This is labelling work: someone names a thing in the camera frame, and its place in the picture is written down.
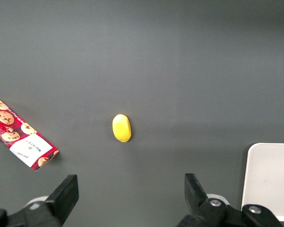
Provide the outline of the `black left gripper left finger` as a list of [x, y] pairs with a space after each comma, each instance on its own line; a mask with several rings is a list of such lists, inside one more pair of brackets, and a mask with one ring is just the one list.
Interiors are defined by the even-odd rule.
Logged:
[[18, 212], [0, 209], [0, 227], [62, 227], [78, 199], [77, 175], [68, 175], [49, 196], [32, 199]]

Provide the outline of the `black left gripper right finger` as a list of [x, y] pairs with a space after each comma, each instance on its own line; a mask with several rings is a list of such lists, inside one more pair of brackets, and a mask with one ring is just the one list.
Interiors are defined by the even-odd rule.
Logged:
[[209, 198], [194, 174], [185, 174], [185, 200], [190, 215], [179, 227], [281, 227], [282, 223], [266, 207], [244, 205], [236, 210], [221, 199]]

